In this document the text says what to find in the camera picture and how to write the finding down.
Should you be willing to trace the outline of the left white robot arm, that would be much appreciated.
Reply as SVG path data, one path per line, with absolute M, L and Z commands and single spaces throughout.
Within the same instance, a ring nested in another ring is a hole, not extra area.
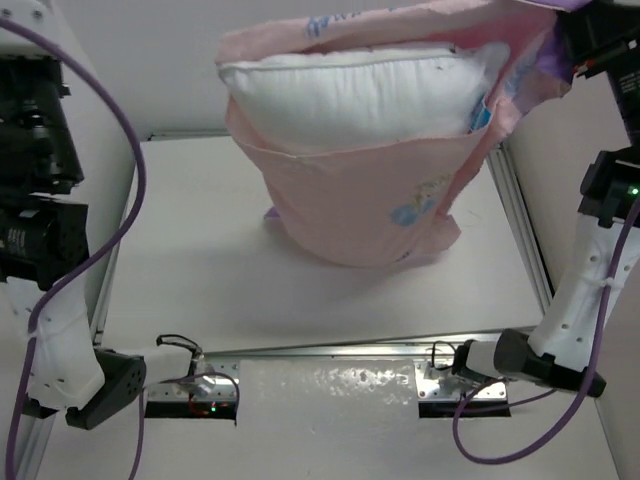
M 1 60 L 1 284 L 29 352 L 23 414 L 90 430 L 149 385 L 192 375 L 198 345 L 164 335 L 134 353 L 97 347 L 84 299 L 88 208 L 69 200 L 84 175 L 49 57 Z

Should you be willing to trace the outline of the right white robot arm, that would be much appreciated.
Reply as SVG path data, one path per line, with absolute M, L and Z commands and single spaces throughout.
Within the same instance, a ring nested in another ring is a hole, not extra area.
M 591 1 L 561 13 L 559 24 L 575 75 L 607 75 L 630 144 L 600 152 L 586 171 L 574 253 L 541 323 L 529 334 L 506 329 L 495 342 L 466 341 L 450 373 L 598 398 L 606 382 L 592 349 L 639 260 L 639 4 Z

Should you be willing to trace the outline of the white pillow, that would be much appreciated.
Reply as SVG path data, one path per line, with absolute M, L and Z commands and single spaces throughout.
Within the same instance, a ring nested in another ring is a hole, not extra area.
M 483 102 L 510 48 L 408 43 L 280 54 L 219 68 L 248 123 L 293 154 L 448 138 L 480 126 Z

